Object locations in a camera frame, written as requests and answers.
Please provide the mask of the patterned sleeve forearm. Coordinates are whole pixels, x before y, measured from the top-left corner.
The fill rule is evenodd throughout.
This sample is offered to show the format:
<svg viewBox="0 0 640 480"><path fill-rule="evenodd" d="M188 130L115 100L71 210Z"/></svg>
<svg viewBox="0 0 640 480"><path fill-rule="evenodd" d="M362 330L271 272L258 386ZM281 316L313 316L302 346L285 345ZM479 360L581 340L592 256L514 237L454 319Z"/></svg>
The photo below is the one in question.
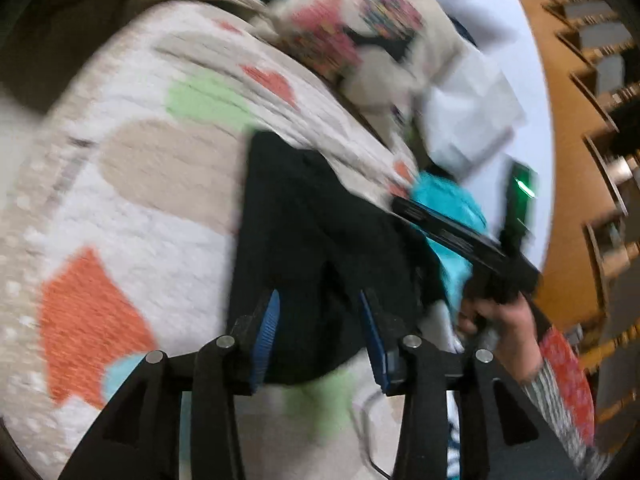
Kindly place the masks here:
<svg viewBox="0 0 640 480"><path fill-rule="evenodd" d="M562 443L580 478L597 479L613 456L594 444L594 405L585 373L554 326L539 341L542 365L522 389Z"/></svg>

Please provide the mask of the person's right hand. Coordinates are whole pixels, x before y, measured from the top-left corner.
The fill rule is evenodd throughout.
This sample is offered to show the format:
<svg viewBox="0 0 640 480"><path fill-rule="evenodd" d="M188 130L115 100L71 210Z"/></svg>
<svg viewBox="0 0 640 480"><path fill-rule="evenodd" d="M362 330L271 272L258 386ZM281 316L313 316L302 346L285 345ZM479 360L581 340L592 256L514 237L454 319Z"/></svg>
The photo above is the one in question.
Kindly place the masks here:
<svg viewBox="0 0 640 480"><path fill-rule="evenodd" d="M519 294L510 304L464 298L458 314L458 332L472 337L476 321L484 318L497 331L495 356L520 384L530 382L544 364L537 342L537 327L527 299Z"/></svg>

